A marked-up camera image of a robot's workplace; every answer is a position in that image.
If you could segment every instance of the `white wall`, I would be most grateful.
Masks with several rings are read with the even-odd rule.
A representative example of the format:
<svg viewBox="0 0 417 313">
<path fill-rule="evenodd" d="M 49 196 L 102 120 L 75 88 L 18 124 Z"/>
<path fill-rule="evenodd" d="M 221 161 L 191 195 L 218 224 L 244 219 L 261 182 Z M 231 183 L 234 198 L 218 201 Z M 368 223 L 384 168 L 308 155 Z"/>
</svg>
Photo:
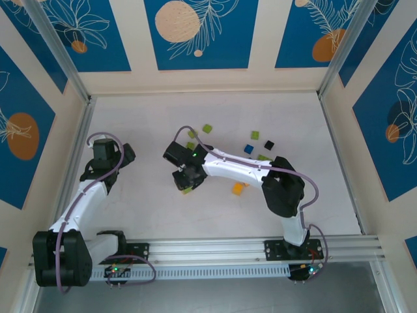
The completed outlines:
<svg viewBox="0 0 417 313">
<path fill-rule="evenodd" d="M 160 72 L 143 0 L 110 0 L 132 71 L 81 73 L 80 76 L 92 94 L 316 90 L 327 68 L 274 68 L 292 2 L 259 0 L 247 70 Z"/>
<path fill-rule="evenodd" d="M 417 188 L 388 202 L 352 107 L 415 21 L 416 12 L 415 0 L 401 0 L 347 87 L 337 78 L 324 99 L 360 211 L 369 232 L 378 234 L 411 312 L 417 312 L 417 270 L 404 240 L 417 235 Z"/>
<path fill-rule="evenodd" d="M 0 276 L 0 312 L 10 312 L 31 258 L 32 238 L 37 231 L 48 228 L 54 212 L 84 104 L 69 84 L 61 94 L 1 9 L 0 29 L 0 46 L 55 112 L 55 120 L 23 209 L 0 200 L 0 246 L 8 249 Z M 2 177 L 1 183 L 7 184 L 7 177 Z"/>
</svg>

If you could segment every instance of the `blue wall panel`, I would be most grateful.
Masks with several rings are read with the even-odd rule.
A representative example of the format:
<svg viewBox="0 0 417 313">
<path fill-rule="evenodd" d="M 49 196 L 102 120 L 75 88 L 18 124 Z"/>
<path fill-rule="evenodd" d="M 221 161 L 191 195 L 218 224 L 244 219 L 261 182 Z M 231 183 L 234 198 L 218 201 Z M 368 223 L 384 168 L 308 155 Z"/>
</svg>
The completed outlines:
<svg viewBox="0 0 417 313">
<path fill-rule="evenodd" d="M 384 26 L 387 19 L 390 17 L 391 12 L 397 5 L 398 0 L 379 0 L 370 17 L 367 19 L 367 23 L 359 34 L 358 39 L 354 43 L 351 52 L 346 58 L 346 61 L 342 65 L 339 76 L 343 86 L 346 87 L 347 83 L 355 73 L 360 62 L 365 57 L 368 49 L 371 47 L 373 41 L 379 34 L 379 31 Z"/>
<path fill-rule="evenodd" d="M 55 113 L 0 48 L 0 200 L 22 209 Z"/>
<path fill-rule="evenodd" d="M 353 106 L 391 201 L 417 186 L 417 20 Z"/>
<path fill-rule="evenodd" d="M 247 68 L 258 0 L 145 0 L 158 70 Z"/>
</svg>

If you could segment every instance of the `white robotic arm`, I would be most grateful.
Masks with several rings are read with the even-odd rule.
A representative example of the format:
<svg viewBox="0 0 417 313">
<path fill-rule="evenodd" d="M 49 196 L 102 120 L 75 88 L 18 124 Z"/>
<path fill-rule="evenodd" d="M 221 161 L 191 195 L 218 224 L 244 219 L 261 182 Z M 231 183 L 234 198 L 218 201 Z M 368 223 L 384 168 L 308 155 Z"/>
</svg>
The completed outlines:
<svg viewBox="0 0 417 313">
<path fill-rule="evenodd" d="M 225 160 L 219 159 L 212 154 L 207 154 L 204 158 L 204 164 L 202 165 L 204 171 L 208 176 L 220 176 L 242 183 L 247 183 L 259 190 L 262 190 L 263 181 L 262 178 L 266 177 L 270 170 L 255 169 L 247 165 L 239 164 L 236 162 L 228 161 L 228 158 L 235 160 L 241 160 L 248 164 L 253 164 L 262 167 L 272 167 L 269 161 L 252 160 L 250 158 L 242 158 L 235 155 L 228 155 L 219 149 L 214 148 L 213 152 L 225 158 Z M 295 246 L 300 246 L 304 242 L 307 230 L 303 227 L 300 212 L 297 209 L 297 214 L 292 217 L 281 217 L 281 223 L 284 229 L 284 239 L 288 243 Z"/>
<path fill-rule="evenodd" d="M 33 257 L 39 286 L 84 286 L 94 265 L 114 254 L 125 254 L 126 238 L 122 231 L 102 231 L 92 241 L 84 241 L 91 220 L 117 180 L 119 169 L 136 157 L 128 143 L 123 145 L 124 153 L 116 151 L 115 144 L 112 139 L 94 141 L 94 158 L 87 163 L 66 211 L 48 231 L 38 231 L 34 236 Z M 57 273 L 60 273 L 59 285 Z"/>
<path fill-rule="evenodd" d="M 207 176 L 220 176 L 247 183 L 263 191 L 268 208 L 277 214 L 284 229 L 284 240 L 302 246 L 308 230 L 302 224 L 299 203 L 304 197 L 304 182 L 288 173 L 278 173 L 272 167 L 294 171 L 284 158 L 260 161 L 228 155 L 211 146 L 208 153 L 201 145 L 194 151 L 172 142 L 164 158 L 179 169 L 173 173 L 179 190 L 197 188 Z"/>
</svg>

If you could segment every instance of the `cable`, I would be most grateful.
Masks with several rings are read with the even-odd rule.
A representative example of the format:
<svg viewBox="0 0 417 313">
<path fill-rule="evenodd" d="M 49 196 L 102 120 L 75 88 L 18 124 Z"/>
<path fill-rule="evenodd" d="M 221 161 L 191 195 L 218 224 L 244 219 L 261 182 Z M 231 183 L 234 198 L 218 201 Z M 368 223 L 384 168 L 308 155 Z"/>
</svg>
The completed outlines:
<svg viewBox="0 0 417 313">
<path fill-rule="evenodd" d="M 291 174 L 291 175 L 295 175 L 298 177 L 301 177 L 302 179 L 305 179 L 306 181 L 308 181 L 314 188 L 315 194 L 313 199 L 311 199 L 309 202 L 303 204 L 300 206 L 300 219 L 301 219 L 301 225 L 304 229 L 306 230 L 310 230 L 311 227 L 314 227 L 315 229 L 317 229 L 321 235 L 321 237 L 323 238 L 323 243 L 324 243 L 324 249 L 326 251 L 326 256 L 324 258 L 324 263 L 323 263 L 323 267 L 321 269 L 321 271 L 319 271 L 318 273 L 321 273 L 325 267 L 325 265 L 327 264 L 328 261 L 328 245 L 327 245 L 327 241 L 326 238 L 324 237 L 323 232 L 321 231 L 320 228 L 318 228 L 316 225 L 314 224 L 310 224 L 309 226 L 306 227 L 305 223 L 304 223 L 304 209 L 310 205 L 312 205 L 313 203 L 315 203 L 317 201 L 317 199 L 319 198 L 319 187 L 317 186 L 317 184 L 313 181 L 313 179 L 309 178 L 308 176 L 302 174 L 302 173 L 298 173 L 297 171 L 292 171 L 292 170 L 287 170 L 285 168 L 275 168 L 275 167 L 271 167 L 271 166 L 258 166 L 256 164 L 252 164 L 252 163 L 248 163 L 242 160 L 237 160 L 235 158 L 229 158 L 228 156 L 221 156 L 218 153 L 215 153 L 214 151 L 211 151 L 198 137 L 197 132 L 188 125 L 185 125 L 183 127 L 180 127 L 177 131 L 177 133 L 174 136 L 174 142 L 177 140 L 178 135 L 180 134 L 180 132 L 183 129 L 189 129 L 191 130 L 191 132 L 194 134 L 196 140 L 198 141 L 198 143 L 200 144 L 200 146 L 207 152 L 210 153 L 211 155 L 214 155 L 216 158 L 219 158 L 221 160 L 224 161 L 230 161 L 230 162 L 234 162 L 237 164 L 241 164 L 241 165 L 245 165 L 245 166 L 249 166 L 250 168 L 257 168 L 257 169 L 261 169 L 261 170 L 272 170 L 272 171 L 278 171 L 281 173 L 287 173 L 287 174 Z"/>
<path fill-rule="evenodd" d="M 145 262 L 147 265 L 149 265 L 149 267 L 152 269 L 152 272 L 154 274 L 154 276 L 150 280 L 146 280 L 144 282 L 133 282 L 131 284 L 125 284 L 124 286 L 126 286 L 126 287 L 128 287 L 128 286 L 140 286 L 140 285 L 150 284 L 151 282 L 155 281 L 155 279 L 156 279 L 156 269 L 150 261 L 146 260 L 145 258 L 142 258 L 141 256 L 130 256 L 128 254 L 122 255 L 122 256 L 109 256 L 109 257 L 106 258 L 106 260 L 113 260 L 113 259 L 119 259 L 119 258 L 136 259 L 136 260 L 140 260 L 142 262 Z M 112 283 L 110 282 L 111 275 L 112 275 L 112 273 L 110 273 L 108 278 L 107 278 L 107 284 L 108 285 L 112 285 Z"/>
<path fill-rule="evenodd" d="M 94 186 L 95 184 L 97 184 L 101 180 L 105 179 L 106 177 L 109 177 L 111 174 L 113 174 L 115 171 L 117 171 L 120 168 L 120 166 L 122 165 L 123 158 L 124 158 L 123 144 L 121 143 L 120 139 L 118 139 L 118 137 L 116 137 L 116 136 L 114 136 L 114 135 L 112 135 L 112 134 L 110 134 L 108 132 L 96 132 L 96 133 L 90 135 L 87 138 L 87 145 L 90 144 L 91 138 L 94 137 L 94 136 L 97 136 L 97 135 L 105 135 L 105 136 L 109 136 L 109 137 L 113 138 L 116 141 L 117 145 L 118 145 L 118 148 L 119 148 L 119 151 L 121 153 L 121 156 L 120 156 L 119 162 L 117 163 L 117 165 L 112 170 L 110 170 L 109 172 L 107 172 L 103 176 L 99 177 L 98 179 L 96 179 L 95 181 L 93 181 L 92 183 L 90 183 L 88 186 L 86 186 L 83 189 L 83 192 L 78 195 L 78 197 L 74 200 L 74 202 L 72 202 L 72 205 L 70 206 L 70 209 L 68 210 L 67 214 L 64 217 L 64 222 L 61 224 L 61 227 L 59 228 L 57 242 L 56 242 L 56 245 L 55 245 L 55 276 L 57 277 L 57 287 L 58 287 L 58 290 L 63 295 L 67 294 L 68 291 L 70 291 L 70 289 L 71 289 L 71 287 L 69 286 L 66 290 L 64 290 L 63 289 L 63 286 L 61 284 L 61 260 L 60 260 L 60 251 L 61 251 L 61 239 L 62 239 L 62 236 L 63 236 L 63 232 L 64 232 L 64 229 L 65 229 L 65 226 L 67 225 L 67 222 L 70 219 L 73 210 L 75 209 L 77 203 L 80 201 L 80 199 L 83 197 L 83 195 L 92 186 Z"/>
<path fill-rule="evenodd" d="M 313 186 L 314 191 L 315 191 L 315 195 L 314 195 L 313 199 L 311 199 L 309 202 L 307 202 L 307 203 L 305 203 L 305 204 L 303 204 L 303 205 L 300 206 L 300 212 L 305 207 L 308 207 L 309 205 L 312 205 L 313 203 L 315 203 L 317 201 L 317 199 L 319 198 L 319 187 L 316 185 L 316 183 L 313 181 L 313 179 L 309 178 L 308 176 L 306 176 L 304 174 L 301 174 L 301 173 L 298 173 L 297 171 L 287 170 L 285 168 L 275 168 L 275 167 L 271 167 L 271 166 L 262 166 L 262 165 L 260 166 L 260 165 L 248 163 L 248 162 L 245 162 L 245 161 L 242 161 L 242 160 L 237 160 L 235 158 L 229 158 L 228 156 L 221 156 L 218 153 L 215 153 L 214 151 L 211 151 L 200 140 L 200 138 L 198 137 L 197 133 L 195 132 L 195 130 L 191 126 L 183 126 L 183 127 L 180 127 L 180 129 L 178 129 L 177 133 L 175 134 L 174 142 L 177 140 L 178 135 L 180 134 L 180 132 L 183 129 L 185 129 L 185 128 L 191 130 L 191 132 L 194 134 L 194 136 L 195 136 L 196 140 L 198 141 L 198 143 L 200 144 L 200 146 L 205 151 L 207 151 L 207 153 L 210 153 L 211 155 L 214 155 L 216 158 L 219 158 L 219 159 L 224 160 L 224 161 L 230 161 L 230 162 L 234 162 L 234 163 L 237 163 L 237 164 L 249 166 L 250 168 L 256 168 L 256 169 L 260 169 L 260 170 L 272 170 L 272 171 L 278 171 L 278 172 L 281 172 L 281 173 L 292 174 L 292 175 L 301 177 L 301 178 L 305 179 L 306 181 L 308 181 Z"/>
<path fill-rule="evenodd" d="M 314 224 L 310 224 L 307 229 L 310 230 L 311 227 L 314 227 L 316 230 L 319 231 L 321 237 L 323 238 L 323 243 L 324 243 L 324 251 L 326 251 L 326 255 L 324 256 L 324 262 L 323 262 L 323 266 L 321 267 L 321 270 L 317 272 L 316 275 L 311 276 L 308 280 L 311 280 L 312 278 L 315 278 L 317 276 L 320 275 L 321 272 L 323 272 L 323 269 L 326 267 L 327 265 L 327 261 L 328 261 L 328 245 L 327 245 L 327 240 L 326 237 L 324 236 L 324 233 L 321 231 L 320 228 L 318 228 L 316 225 Z"/>
</svg>

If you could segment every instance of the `purple cable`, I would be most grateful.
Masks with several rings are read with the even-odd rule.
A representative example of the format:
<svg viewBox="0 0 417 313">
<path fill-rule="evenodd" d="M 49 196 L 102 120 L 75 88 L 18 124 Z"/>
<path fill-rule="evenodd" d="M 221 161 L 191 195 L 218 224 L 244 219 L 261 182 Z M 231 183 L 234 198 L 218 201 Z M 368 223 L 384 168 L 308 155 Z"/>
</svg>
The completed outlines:
<svg viewBox="0 0 417 313">
<path fill-rule="evenodd" d="M 121 259 L 121 258 L 130 258 L 130 259 L 137 259 L 137 260 L 141 260 L 142 262 L 145 262 L 147 265 L 149 265 L 149 267 L 152 269 L 152 272 L 154 273 L 154 276 L 150 279 L 147 280 L 145 282 L 133 282 L 131 284 L 125 284 L 125 287 L 128 286 L 140 286 L 140 285 L 146 285 L 146 284 L 150 284 L 151 282 L 154 282 L 156 279 L 156 269 L 154 268 L 154 266 L 150 263 L 150 261 L 146 260 L 145 258 L 142 258 L 140 256 L 131 256 L 129 254 L 127 255 L 122 255 L 122 256 L 109 256 L 106 258 L 106 260 L 113 260 L 113 259 Z M 107 278 L 107 284 L 110 285 L 110 278 L 111 278 L 111 274 L 108 276 Z"/>
<path fill-rule="evenodd" d="M 200 138 L 198 137 L 198 135 L 197 135 L 197 133 L 195 132 L 195 130 L 191 127 L 191 126 L 183 126 L 183 127 L 180 127 L 180 129 L 178 129 L 178 131 L 177 131 L 177 133 L 175 134 L 175 137 L 174 137 L 174 142 L 177 140 L 177 138 L 178 138 L 178 135 L 180 134 L 180 132 L 183 130 L 183 129 L 189 129 L 189 130 L 191 130 L 191 132 L 194 134 L 194 136 L 195 136 L 195 138 L 196 138 L 196 140 L 198 141 L 198 143 L 200 144 L 200 146 L 201 147 L 203 147 L 203 149 L 205 150 L 205 151 L 207 151 L 208 153 L 210 153 L 211 155 L 214 155 L 216 158 L 219 158 L 219 159 L 221 159 L 221 160 L 224 160 L 224 161 L 230 161 L 230 162 L 234 162 L 234 163 L 237 163 L 237 164 L 241 164 L 241 165 L 245 165 L 245 166 L 249 166 L 250 168 L 257 168 L 257 169 L 260 169 L 260 170 L 272 170 L 272 171 L 278 171 L 278 172 L 281 172 L 281 173 L 287 173 L 287 174 L 291 174 L 291 175 L 295 175 L 295 176 L 298 176 L 298 177 L 301 177 L 301 178 L 303 178 L 303 179 L 305 179 L 306 181 L 308 181 L 312 186 L 313 186 L 313 188 L 314 188 L 314 191 L 315 191 L 315 195 L 314 195 L 314 197 L 313 197 L 313 199 L 311 199 L 309 202 L 307 202 L 307 203 L 305 203 L 305 204 L 303 204 L 303 205 L 301 205 L 300 206 L 300 219 L 301 219 L 301 225 L 302 225 L 302 227 L 304 228 L 304 229 L 307 229 L 307 230 L 310 230 L 311 229 L 311 227 L 314 227 L 314 228 L 316 228 L 318 231 L 319 231 L 319 233 L 320 233 L 320 235 L 321 235 L 321 237 L 323 238 L 323 243 L 324 243 L 324 247 L 325 247 L 325 250 L 326 250 L 326 256 L 325 256 L 325 258 L 324 258 L 324 263 L 323 263 L 323 268 L 324 268 L 324 266 L 327 264 L 327 260 L 328 260 L 328 245 L 327 245 L 327 241 L 326 241 L 326 238 L 324 237 L 324 234 L 323 234 L 323 232 L 321 231 L 321 229 L 320 228 L 318 228 L 316 225 L 314 225 L 314 224 L 310 224 L 308 227 L 306 227 L 306 225 L 304 224 L 304 209 L 306 208 L 306 207 L 308 207 L 309 205 L 312 205 L 313 203 L 315 203 L 316 201 L 317 201 L 317 199 L 319 198 L 319 187 L 317 186 L 317 184 L 313 181 L 313 179 L 311 179 L 311 178 L 309 178 L 308 176 L 306 176 L 306 175 L 304 175 L 304 174 L 302 174 L 302 173 L 298 173 L 297 171 L 291 171 L 291 170 L 286 170 L 285 168 L 275 168 L 275 167 L 270 167 L 270 166 L 258 166 L 258 165 L 256 165 L 256 164 L 252 164 L 252 163 L 247 163 L 247 162 L 245 162 L 245 161 L 241 161 L 241 160 L 237 160 L 237 159 L 235 159 L 235 158 L 229 158 L 229 157 L 227 157 L 227 156 L 221 156 L 221 155 L 219 155 L 219 154 L 217 154 L 217 153 L 215 153 L 215 152 L 213 152 L 213 151 L 211 151 L 201 140 L 200 140 Z"/>
<path fill-rule="evenodd" d="M 68 293 L 68 291 L 70 291 L 71 287 L 68 287 L 66 290 L 63 289 L 63 286 L 61 284 L 61 260 L 60 260 L 60 251 L 61 251 L 61 239 L 63 236 L 63 232 L 65 229 L 65 226 L 68 222 L 68 220 L 71 217 L 71 214 L 74 210 L 74 208 L 76 207 L 77 203 L 80 201 L 80 199 L 83 197 L 83 195 L 95 184 L 97 184 L 98 182 L 100 182 L 101 180 L 105 179 L 106 177 L 109 177 L 111 174 L 113 174 L 115 171 L 117 171 L 120 166 L 122 165 L 123 162 L 123 158 L 124 158 L 124 149 L 123 149 L 123 144 L 121 143 L 120 139 L 118 139 L 118 137 L 108 133 L 108 132 L 96 132 L 92 135 L 90 135 L 87 138 L 87 145 L 90 144 L 90 140 L 92 137 L 97 136 L 97 135 L 105 135 L 105 136 L 109 136 L 111 138 L 113 138 L 116 142 L 117 145 L 119 146 L 119 151 L 121 152 L 121 156 L 120 156 L 120 160 L 117 163 L 117 165 L 110 170 L 108 173 L 104 174 L 103 176 L 99 177 L 98 179 L 96 179 L 95 181 L 93 181 L 91 184 L 89 184 L 88 186 L 86 186 L 83 189 L 83 192 L 81 194 L 78 195 L 78 197 L 74 200 L 74 202 L 72 203 L 70 209 L 68 210 L 67 214 L 64 217 L 64 222 L 61 224 L 61 228 L 59 228 L 59 232 L 58 232 L 58 237 L 57 237 L 57 243 L 55 245 L 55 275 L 57 277 L 57 287 L 58 290 L 64 295 L 66 293 Z"/>
</svg>

